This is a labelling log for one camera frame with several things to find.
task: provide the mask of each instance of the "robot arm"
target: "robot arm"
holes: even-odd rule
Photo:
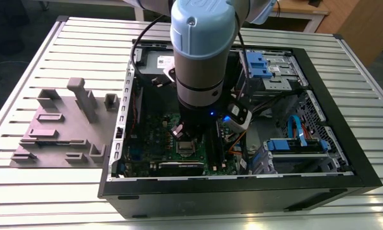
[[[231,47],[244,22],[263,24],[277,0],[126,0],[171,15],[181,122],[177,139],[193,139],[217,119]]]

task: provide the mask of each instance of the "black cable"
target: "black cable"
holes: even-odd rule
[[[267,102],[264,102],[263,104],[256,106],[255,109],[253,109],[253,119],[252,119],[252,121],[257,118],[257,116],[261,115],[261,113],[264,111],[267,111],[269,108],[272,108],[281,99],[284,99],[288,96],[297,95],[297,94],[303,93],[304,91],[305,91],[304,89],[299,89],[299,90],[295,90],[295,91],[291,91],[291,92],[284,92],[280,95],[275,96],[272,99],[269,99]]]
[[[146,35],[146,33],[148,32],[148,30],[155,26],[155,24],[166,17],[166,15],[160,16],[148,26],[147,28],[144,29],[144,31],[142,32],[139,38],[136,39],[135,43],[134,43],[134,47],[132,47],[132,51],[131,51],[131,62],[132,62],[132,65],[134,65],[134,69],[135,69],[135,73],[139,75],[140,79],[142,80],[146,80],[146,76],[144,74],[140,72],[140,69],[136,65],[136,62],[135,62],[135,50],[139,46],[139,43]]]
[[[279,0],[277,0],[277,5],[279,5],[277,18],[280,18],[280,16],[281,16],[281,5],[280,5],[280,1]]]
[[[240,43],[241,43],[241,49],[243,49],[243,60],[244,60],[244,71],[245,71],[245,88],[248,89],[248,94],[251,96],[251,72],[249,72],[249,60],[248,60],[248,52],[245,49],[245,44],[244,44],[244,39],[241,32],[239,32],[239,38],[240,38]],[[243,96],[243,90],[240,91],[239,99]]]

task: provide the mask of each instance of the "blue latch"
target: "blue latch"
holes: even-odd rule
[[[329,150],[329,145],[328,145],[327,140],[321,140],[320,143],[321,143],[321,146],[323,146],[324,150],[328,151]]]
[[[291,150],[288,140],[269,140],[268,141],[269,150]]]
[[[264,59],[261,53],[248,53],[249,71],[252,78],[272,78],[273,73],[269,72],[268,60]]]

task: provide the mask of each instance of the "black floor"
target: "black floor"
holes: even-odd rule
[[[71,3],[51,3],[50,10],[43,11],[39,2],[26,0],[24,5],[31,19],[31,24],[18,29],[26,44],[26,49],[16,55],[0,54],[0,62],[24,61],[30,62],[54,26],[59,15],[76,17],[135,20],[135,12],[128,7],[82,5]],[[154,19],[155,13],[147,14],[147,19]],[[14,62],[0,64],[0,109],[15,88],[15,85],[27,68],[26,63]],[[383,88],[383,53],[369,71]]]

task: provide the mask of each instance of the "slotted aluminum surface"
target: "slotted aluminum surface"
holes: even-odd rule
[[[12,151],[39,107],[42,88],[63,96],[71,77],[96,96],[120,93],[132,39],[147,23],[70,18],[58,22],[0,112],[0,227],[52,229],[383,229],[383,187],[308,212],[124,220],[98,198],[102,169],[10,168]],[[159,23],[146,39],[169,40]],[[243,29],[252,45],[305,48],[383,182],[383,92],[348,45],[332,35]]]

